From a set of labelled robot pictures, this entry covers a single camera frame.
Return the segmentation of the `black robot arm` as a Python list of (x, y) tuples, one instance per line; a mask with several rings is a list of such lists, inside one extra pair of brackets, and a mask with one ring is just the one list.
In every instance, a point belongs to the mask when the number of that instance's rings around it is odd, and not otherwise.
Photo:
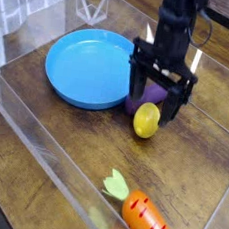
[(192, 40), (196, 15), (203, 11), (208, 0), (163, 0), (158, 11), (158, 25), (153, 43), (134, 38), (130, 55), (129, 95), (133, 101), (142, 98), (146, 81), (167, 91), (159, 126), (175, 118), (187, 104), (197, 76), (186, 65), (185, 57)]

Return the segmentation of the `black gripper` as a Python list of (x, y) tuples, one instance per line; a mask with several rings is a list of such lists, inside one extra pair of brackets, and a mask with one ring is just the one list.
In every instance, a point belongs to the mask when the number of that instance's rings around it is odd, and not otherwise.
[(133, 101), (139, 100), (145, 90), (147, 78), (168, 89), (163, 102), (159, 126), (172, 121), (183, 104), (187, 104), (193, 86), (198, 82), (185, 61), (189, 43), (156, 41), (148, 43), (134, 38), (133, 54), (130, 55), (130, 89)]

